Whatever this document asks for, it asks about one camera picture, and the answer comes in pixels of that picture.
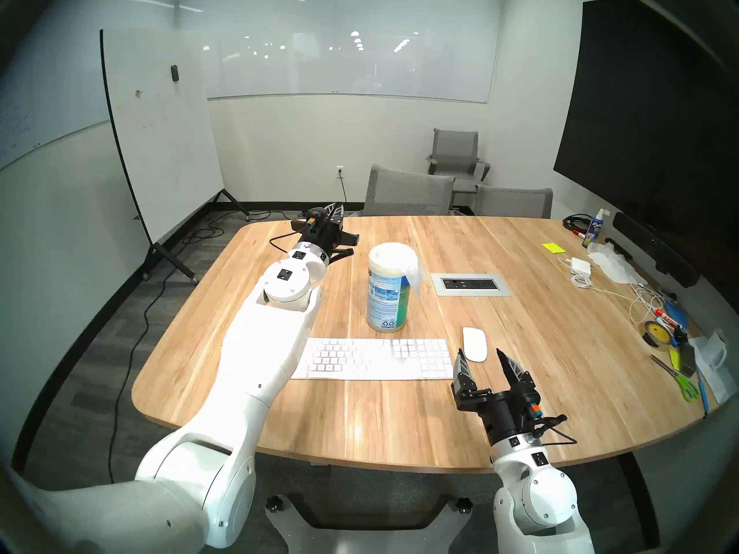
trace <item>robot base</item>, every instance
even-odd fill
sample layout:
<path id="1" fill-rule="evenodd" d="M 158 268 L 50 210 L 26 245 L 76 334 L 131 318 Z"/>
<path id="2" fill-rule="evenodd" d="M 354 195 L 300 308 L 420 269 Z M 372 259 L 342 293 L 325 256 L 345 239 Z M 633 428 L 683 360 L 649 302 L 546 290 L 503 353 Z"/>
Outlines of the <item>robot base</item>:
<path id="1" fill-rule="evenodd" d="M 449 551 L 452 541 L 467 524 L 471 508 L 458 509 L 453 503 L 447 503 L 426 528 L 419 530 L 314 528 L 300 516 L 286 496 L 272 497 L 264 512 L 287 542 L 290 554 L 431 554 Z"/>

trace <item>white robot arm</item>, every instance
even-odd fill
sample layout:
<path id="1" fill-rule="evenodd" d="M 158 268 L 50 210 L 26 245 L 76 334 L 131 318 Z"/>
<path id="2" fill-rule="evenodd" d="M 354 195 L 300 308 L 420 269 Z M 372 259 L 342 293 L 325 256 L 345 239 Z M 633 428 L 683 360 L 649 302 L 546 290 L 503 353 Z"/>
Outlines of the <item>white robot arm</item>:
<path id="1" fill-rule="evenodd" d="M 46 528 L 70 550 L 196 553 L 241 532 L 256 484 L 254 454 L 275 397 L 298 365 L 330 263 L 353 251 L 343 207 L 293 221 L 301 238 L 262 275 L 226 331 L 218 374 L 186 425 L 144 456 L 131 482 L 47 492 L 11 473 Z M 263 346 L 271 345 L 270 356 Z"/>
<path id="2" fill-rule="evenodd" d="M 359 239 L 343 232 L 343 207 L 293 221 L 301 238 L 264 272 L 226 331 L 206 402 L 144 456 L 135 480 L 47 492 L 11 473 L 36 516 L 62 546 L 85 552 L 196 553 L 230 546 L 244 526 L 256 484 L 254 454 L 267 413 L 296 370 L 321 306 L 313 287 Z M 264 356 L 262 346 L 271 345 Z M 498 351 L 512 388 L 477 390 L 460 350 L 451 386 L 457 408 L 483 419 L 503 480 L 495 525 L 503 554 L 592 553 L 572 481 L 549 464 L 541 434 L 566 417 L 540 418 L 531 376 Z M 555 536 L 535 536 L 554 527 Z"/>

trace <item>gray mesh chair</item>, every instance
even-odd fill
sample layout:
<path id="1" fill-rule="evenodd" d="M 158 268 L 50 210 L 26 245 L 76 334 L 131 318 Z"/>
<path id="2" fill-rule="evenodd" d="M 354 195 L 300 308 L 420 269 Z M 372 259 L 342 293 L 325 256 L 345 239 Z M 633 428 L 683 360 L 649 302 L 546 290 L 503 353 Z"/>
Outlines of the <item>gray mesh chair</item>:
<path id="1" fill-rule="evenodd" d="M 475 216 L 551 218 L 553 195 L 551 188 L 523 190 L 479 185 Z"/>
<path id="2" fill-rule="evenodd" d="M 446 216 L 454 177 L 430 177 L 372 165 L 364 210 L 352 216 Z"/>
<path id="3" fill-rule="evenodd" d="M 483 182 L 490 163 L 477 158 L 477 131 L 441 131 L 434 129 L 434 148 L 428 156 L 429 174 L 455 175 L 454 192 L 475 193 L 476 184 Z M 485 165 L 483 175 L 475 179 L 478 162 Z"/>

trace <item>gray carpet floor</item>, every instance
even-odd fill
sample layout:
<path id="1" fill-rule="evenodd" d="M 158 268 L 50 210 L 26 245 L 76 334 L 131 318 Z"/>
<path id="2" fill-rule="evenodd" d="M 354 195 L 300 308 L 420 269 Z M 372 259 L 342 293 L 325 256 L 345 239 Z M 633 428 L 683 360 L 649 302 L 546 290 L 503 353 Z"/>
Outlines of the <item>gray carpet floor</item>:
<path id="1" fill-rule="evenodd" d="M 210 219 L 220 214 L 213 212 Z M 266 221 L 281 219 L 273 214 Z M 200 224 L 207 225 L 208 219 Z M 190 244 L 179 256 L 204 275 L 236 231 L 241 214 L 217 225 L 225 233 Z M 182 248 L 179 244 L 175 251 Z M 149 281 L 142 281 L 90 344 L 58 392 L 41 424 L 28 457 L 26 480 L 50 491 L 109 482 L 107 453 L 113 408 L 126 375 L 128 354 L 145 328 L 143 311 L 161 291 L 171 265 L 162 261 Z M 133 406 L 131 387 L 158 340 L 193 290 L 175 272 L 162 297 L 149 310 L 149 332 L 133 356 L 132 373 L 119 404 L 118 432 L 112 453 L 116 482 L 132 480 L 144 454 L 169 429 L 147 421 Z M 257 486 L 241 536 L 228 551 L 277 554 L 288 548 L 264 514 L 273 494 L 290 496 L 304 518 L 319 527 L 419 527 L 429 522 L 446 498 L 469 497 L 475 508 L 450 552 L 495 553 L 497 538 L 492 501 L 501 486 L 495 475 L 426 475 L 370 471 L 350 467 L 316 467 L 302 461 L 257 454 Z M 632 496 L 616 459 L 564 469 L 573 479 L 578 506 L 590 528 L 597 553 L 633 553 L 644 541 Z M 216 550 L 206 547 L 204 552 Z"/>

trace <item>white keyboard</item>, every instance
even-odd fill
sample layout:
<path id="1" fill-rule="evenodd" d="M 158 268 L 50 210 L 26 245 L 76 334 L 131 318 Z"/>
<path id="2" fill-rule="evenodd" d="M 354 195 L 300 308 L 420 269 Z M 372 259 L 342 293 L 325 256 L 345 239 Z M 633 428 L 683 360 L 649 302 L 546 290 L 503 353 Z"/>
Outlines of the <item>white keyboard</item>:
<path id="1" fill-rule="evenodd" d="M 451 379 L 443 339 L 310 338 L 293 379 Z"/>

